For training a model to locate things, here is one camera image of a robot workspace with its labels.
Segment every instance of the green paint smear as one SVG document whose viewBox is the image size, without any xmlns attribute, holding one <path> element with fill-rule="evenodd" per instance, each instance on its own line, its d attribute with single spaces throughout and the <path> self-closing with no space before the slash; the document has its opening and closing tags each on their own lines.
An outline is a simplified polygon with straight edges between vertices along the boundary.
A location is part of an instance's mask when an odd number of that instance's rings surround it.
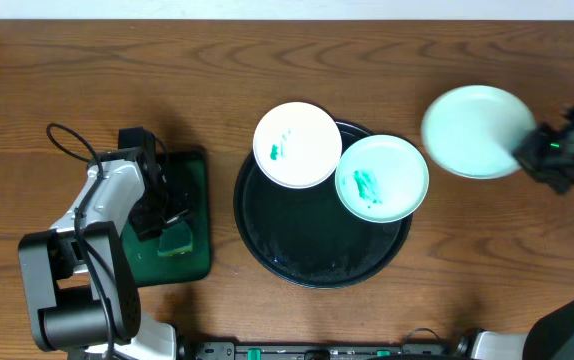
<svg viewBox="0 0 574 360">
<path fill-rule="evenodd" d="M 274 145 L 271 147 L 271 154 L 269 155 L 269 157 L 272 160 L 278 160 L 278 145 Z"/>
<path fill-rule="evenodd" d="M 358 195 L 361 199 L 369 201 L 373 204 L 382 204 L 380 200 L 380 191 L 376 183 L 376 176 L 370 170 L 356 170 L 354 171 L 354 181 L 358 186 Z"/>
</svg>

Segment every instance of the wood grain surface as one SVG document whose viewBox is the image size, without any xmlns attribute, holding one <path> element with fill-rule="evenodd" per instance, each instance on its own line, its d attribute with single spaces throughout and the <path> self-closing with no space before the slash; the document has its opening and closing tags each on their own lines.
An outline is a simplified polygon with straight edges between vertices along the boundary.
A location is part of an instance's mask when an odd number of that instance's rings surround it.
<svg viewBox="0 0 574 360">
<path fill-rule="evenodd" d="M 288 101 L 401 134 L 441 93 L 487 84 L 560 124 L 574 104 L 574 23 L 0 21 L 0 359 L 64 358 L 34 345 L 17 245 L 67 210 L 84 165 L 47 123 L 96 149 L 145 126 L 171 150 L 202 146 L 213 267 L 204 280 L 140 290 L 143 308 L 192 339 L 391 343 L 416 327 L 526 332 L 574 299 L 574 191 L 518 172 L 474 181 L 429 158 L 429 193 L 401 252 L 368 281 L 312 290 L 265 270 L 232 210 L 254 128 Z M 76 150 L 71 140 L 63 142 Z"/>
</svg>

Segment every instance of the black tray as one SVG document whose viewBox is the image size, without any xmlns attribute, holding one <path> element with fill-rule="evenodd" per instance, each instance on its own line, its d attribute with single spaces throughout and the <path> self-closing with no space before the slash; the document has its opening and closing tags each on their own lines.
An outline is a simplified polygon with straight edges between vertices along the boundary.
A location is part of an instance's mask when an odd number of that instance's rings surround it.
<svg viewBox="0 0 574 360">
<path fill-rule="evenodd" d="M 343 152 L 373 135 L 336 124 Z M 287 281 L 315 288 L 349 286 L 378 273 L 400 250 L 412 220 L 374 224 L 357 218 L 338 199 L 334 174 L 309 189 L 282 187 L 262 173 L 253 153 L 236 180 L 234 216 L 256 260 Z"/>
</svg>

